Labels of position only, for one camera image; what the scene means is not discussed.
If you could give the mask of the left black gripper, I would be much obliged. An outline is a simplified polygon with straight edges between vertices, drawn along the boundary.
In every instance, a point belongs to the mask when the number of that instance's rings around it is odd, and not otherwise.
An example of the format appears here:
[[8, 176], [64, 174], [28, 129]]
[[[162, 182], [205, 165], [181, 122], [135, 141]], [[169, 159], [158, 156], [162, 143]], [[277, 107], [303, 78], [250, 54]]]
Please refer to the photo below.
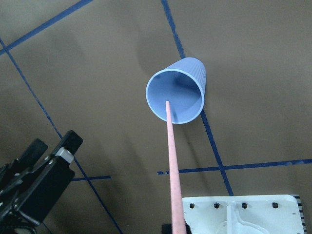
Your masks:
[[[0, 232], [15, 234], [17, 229], [29, 234], [39, 226], [59, 200], [75, 172], [69, 168], [83, 139], [68, 131], [51, 153], [50, 159], [13, 176], [0, 189]], [[19, 157], [20, 164], [34, 166], [48, 146], [36, 138]]]

